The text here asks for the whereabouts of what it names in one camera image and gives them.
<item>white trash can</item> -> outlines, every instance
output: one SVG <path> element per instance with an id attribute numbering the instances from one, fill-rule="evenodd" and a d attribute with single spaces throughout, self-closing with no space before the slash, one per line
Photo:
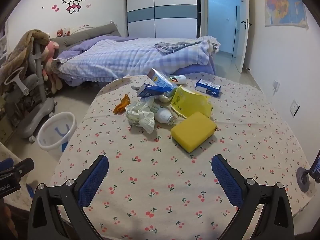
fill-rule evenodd
<path id="1" fill-rule="evenodd" d="M 41 127 L 37 137 L 38 144 L 41 149 L 59 161 L 76 129 L 77 122 L 73 113 L 56 114 Z"/>

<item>caster wheel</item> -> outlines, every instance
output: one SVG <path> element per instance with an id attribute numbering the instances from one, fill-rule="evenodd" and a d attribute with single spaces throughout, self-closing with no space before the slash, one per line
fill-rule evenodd
<path id="1" fill-rule="evenodd" d="M 31 135 L 30 137 L 29 137 L 29 142 L 30 143 L 34 143 L 36 141 L 36 138 L 33 136 L 33 135 Z"/>

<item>sponge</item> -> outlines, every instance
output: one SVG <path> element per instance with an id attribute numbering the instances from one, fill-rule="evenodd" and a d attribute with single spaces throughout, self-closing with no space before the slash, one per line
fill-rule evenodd
<path id="1" fill-rule="evenodd" d="M 171 129 L 175 139 L 188 153 L 207 140 L 216 130 L 217 125 L 200 112 L 194 113 Z"/>

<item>doorway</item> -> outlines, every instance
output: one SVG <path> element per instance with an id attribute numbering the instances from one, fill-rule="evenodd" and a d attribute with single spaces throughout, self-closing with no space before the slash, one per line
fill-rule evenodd
<path id="1" fill-rule="evenodd" d="M 221 43 L 220 53 L 236 57 L 241 0 L 208 0 L 207 33 Z"/>

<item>silver screw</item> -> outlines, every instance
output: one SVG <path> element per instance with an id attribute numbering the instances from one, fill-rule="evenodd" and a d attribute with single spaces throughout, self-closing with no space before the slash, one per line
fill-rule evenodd
<path id="1" fill-rule="evenodd" d="M 74 182 L 75 182 L 75 181 L 74 181 L 73 179 L 68 179 L 68 180 L 66 181 L 66 184 L 67 184 L 67 186 L 71 186 L 71 185 L 73 185 Z"/>
<path id="2" fill-rule="evenodd" d="M 38 189 L 43 189 L 43 188 L 44 188 L 44 184 L 43 183 L 38 185 Z"/>
<path id="3" fill-rule="evenodd" d="M 253 185 L 255 182 L 254 182 L 254 179 L 247 179 L 247 183 L 249 184 L 249 185 Z"/>
<path id="4" fill-rule="evenodd" d="M 278 182 L 278 183 L 277 183 L 277 187 L 278 187 L 278 188 L 284 188 L 284 186 L 283 186 L 283 184 L 282 184 L 281 182 Z"/>

